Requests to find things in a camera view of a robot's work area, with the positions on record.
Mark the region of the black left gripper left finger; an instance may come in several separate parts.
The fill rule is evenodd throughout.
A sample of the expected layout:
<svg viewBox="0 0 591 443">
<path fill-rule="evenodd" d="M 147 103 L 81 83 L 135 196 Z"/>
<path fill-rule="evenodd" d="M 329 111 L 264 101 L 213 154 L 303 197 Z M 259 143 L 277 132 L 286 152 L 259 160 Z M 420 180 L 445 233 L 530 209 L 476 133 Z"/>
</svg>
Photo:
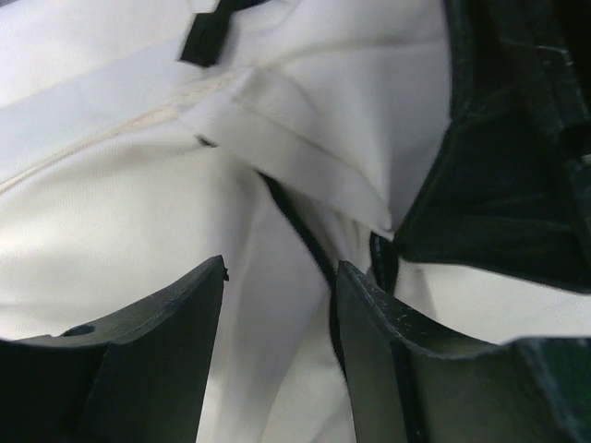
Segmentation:
<svg viewBox="0 0 591 443">
<path fill-rule="evenodd" d="M 1 344 L 5 442 L 192 442 L 227 271 L 170 286 L 64 334 Z"/>
</svg>

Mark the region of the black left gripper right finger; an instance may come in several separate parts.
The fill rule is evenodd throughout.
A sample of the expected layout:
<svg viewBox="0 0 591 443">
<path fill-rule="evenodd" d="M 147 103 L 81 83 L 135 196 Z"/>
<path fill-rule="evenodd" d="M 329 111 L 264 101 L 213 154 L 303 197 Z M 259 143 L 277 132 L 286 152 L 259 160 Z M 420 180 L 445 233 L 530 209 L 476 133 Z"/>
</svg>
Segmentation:
<svg viewBox="0 0 591 443">
<path fill-rule="evenodd" d="M 340 265 L 338 311 L 360 442 L 586 442 L 590 341 L 473 339 Z"/>
</svg>

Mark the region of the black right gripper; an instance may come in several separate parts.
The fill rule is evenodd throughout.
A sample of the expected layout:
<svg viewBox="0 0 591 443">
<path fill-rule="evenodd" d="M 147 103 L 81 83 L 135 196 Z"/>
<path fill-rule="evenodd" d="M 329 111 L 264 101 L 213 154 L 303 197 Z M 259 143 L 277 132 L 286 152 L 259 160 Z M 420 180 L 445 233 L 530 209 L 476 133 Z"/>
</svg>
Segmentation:
<svg viewBox="0 0 591 443">
<path fill-rule="evenodd" d="M 449 131 L 395 235 L 403 258 L 588 294 L 551 170 L 590 182 L 590 4 L 447 1 Z"/>
</svg>

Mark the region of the beige canvas backpack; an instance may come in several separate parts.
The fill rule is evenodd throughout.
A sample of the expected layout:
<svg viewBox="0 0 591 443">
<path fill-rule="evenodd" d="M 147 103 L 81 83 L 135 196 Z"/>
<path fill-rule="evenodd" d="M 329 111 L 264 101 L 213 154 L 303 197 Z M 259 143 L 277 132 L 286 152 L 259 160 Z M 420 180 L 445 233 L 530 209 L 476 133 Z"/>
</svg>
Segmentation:
<svg viewBox="0 0 591 443">
<path fill-rule="evenodd" d="M 495 345 L 587 338 L 590 292 L 411 262 L 449 131 L 447 1 L 1 6 L 1 344 L 227 271 L 192 442 L 360 442 L 342 263 Z M 590 182 L 551 170 L 590 266 Z"/>
</svg>

